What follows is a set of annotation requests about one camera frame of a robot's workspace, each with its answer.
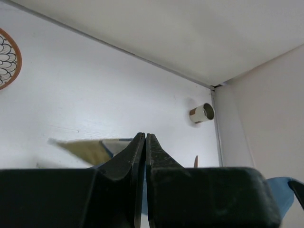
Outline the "blue beige checkered placemat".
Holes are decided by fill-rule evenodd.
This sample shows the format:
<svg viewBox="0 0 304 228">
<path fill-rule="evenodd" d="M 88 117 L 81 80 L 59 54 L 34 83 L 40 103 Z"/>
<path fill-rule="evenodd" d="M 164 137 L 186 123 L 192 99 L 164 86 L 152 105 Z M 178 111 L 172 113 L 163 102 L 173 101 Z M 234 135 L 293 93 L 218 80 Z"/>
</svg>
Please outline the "blue beige checkered placemat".
<svg viewBox="0 0 304 228">
<path fill-rule="evenodd" d="M 112 159 L 124 150 L 131 141 L 132 138 L 77 141 L 49 139 L 48 143 L 70 152 L 93 166 L 97 166 Z M 288 185 L 292 180 L 290 177 L 275 177 L 266 180 L 276 200 L 281 217 L 285 216 L 295 199 L 295 194 Z"/>
</svg>

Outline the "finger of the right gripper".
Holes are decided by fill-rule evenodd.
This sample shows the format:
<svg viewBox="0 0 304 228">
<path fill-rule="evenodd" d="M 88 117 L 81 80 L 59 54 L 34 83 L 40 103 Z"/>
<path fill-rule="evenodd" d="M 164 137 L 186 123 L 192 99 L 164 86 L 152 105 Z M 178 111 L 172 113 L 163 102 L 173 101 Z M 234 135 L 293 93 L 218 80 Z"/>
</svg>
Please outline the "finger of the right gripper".
<svg viewBox="0 0 304 228">
<path fill-rule="evenodd" d="M 288 182 L 288 186 L 294 192 L 296 198 L 298 199 L 300 205 L 304 207 L 304 184 L 299 181 L 291 180 Z"/>
</svg>

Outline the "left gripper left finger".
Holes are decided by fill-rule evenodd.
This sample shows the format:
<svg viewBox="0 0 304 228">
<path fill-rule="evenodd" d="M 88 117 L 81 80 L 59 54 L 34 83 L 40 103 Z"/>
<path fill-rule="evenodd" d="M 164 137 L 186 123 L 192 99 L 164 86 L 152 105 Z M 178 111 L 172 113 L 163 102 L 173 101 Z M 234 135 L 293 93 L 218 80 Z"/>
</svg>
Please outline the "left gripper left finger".
<svg viewBox="0 0 304 228">
<path fill-rule="evenodd" d="M 0 172 L 3 228 L 138 228 L 145 135 L 102 165 Z"/>
</svg>

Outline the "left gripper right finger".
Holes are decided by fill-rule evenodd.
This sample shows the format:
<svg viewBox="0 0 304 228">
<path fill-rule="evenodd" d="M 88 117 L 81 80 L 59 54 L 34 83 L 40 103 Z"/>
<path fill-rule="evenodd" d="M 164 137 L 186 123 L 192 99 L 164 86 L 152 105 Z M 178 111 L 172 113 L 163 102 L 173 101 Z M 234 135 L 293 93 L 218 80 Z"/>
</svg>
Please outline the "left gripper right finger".
<svg viewBox="0 0 304 228">
<path fill-rule="evenodd" d="M 278 228 L 271 190 L 248 167 L 184 168 L 146 137 L 148 220 L 152 228 Z"/>
</svg>

